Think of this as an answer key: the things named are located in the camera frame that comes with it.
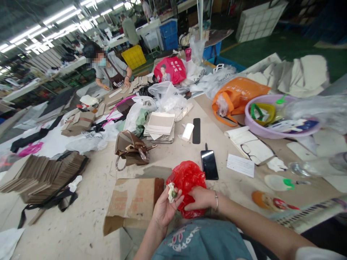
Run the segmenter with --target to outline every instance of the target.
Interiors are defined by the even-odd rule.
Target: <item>red plastic bag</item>
[[[177,58],[164,58],[154,69],[158,83],[163,81],[171,81],[176,85],[184,80],[187,75],[183,62]]]
[[[185,206],[195,202],[194,198],[188,195],[194,186],[201,186],[206,189],[205,173],[200,170],[199,166],[192,161],[181,162],[173,169],[172,174],[166,180],[166,185],[171,182],[175,184],[176,188],[181,189],[182,195],[184,195],[184,200],[178,207],[182,216],[187,219],[203,216],[206,212],[205,209],[184,210]]]

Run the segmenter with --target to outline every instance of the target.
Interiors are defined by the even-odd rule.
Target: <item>phone screen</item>
[[[218,172],[214,151],[201,151],[202,170],[206,174],[206,180],[218,180]]]

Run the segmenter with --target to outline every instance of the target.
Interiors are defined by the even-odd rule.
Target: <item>pink plastic basin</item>
[[[264,104],[273,104],[276,102],[276,100],[282,98],[283,95],[264,95],[264,96],[259,96],[256,98],[253,98],[250,102],[248,102],[248,104],[246,105],[245,108],[245,124],[247,126],[249,126],[249,130],[256,134],[259,135],[260,137],[263,138],[268,138],[268,139],[282,139],[285,137],[290,137],[290,138],[295,138],[295,137],[302,137],[302,136],[307,136],[307,135],[312,135],[315,132],[317,132],[320,128],[321,128],[321,124],[318,123],[317,125],[315,125],[313,128],[311,128],[310,130],[307,130],[303,133],[298,133],[298,134],[286,134],[286,133],[279,133],[279,132],[275,132],[272,130],[269,130],[265,127],[262,127],[261,125],[259,125],[256,121],[254,121],[251,117],[251,115],[249,114],[249,107],[253,104],[253,103],[264,103]],[[294,100],[296,100],[296,97],[292,97],[292,96],[286,96],[285,100],[287,100],[287,103],[290,103]]]

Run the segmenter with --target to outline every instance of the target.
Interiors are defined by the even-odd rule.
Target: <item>yellow crate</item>
[[[126,50],[122,53],[122,56],[132,70],[146,63],[146,59],[140,45],[135,45],[134,47]]]

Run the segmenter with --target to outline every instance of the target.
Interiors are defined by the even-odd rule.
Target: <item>face mask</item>
[[[98,62],[98,67],[104,68],[106,67],[106,58],[102,58],[101,61]]]

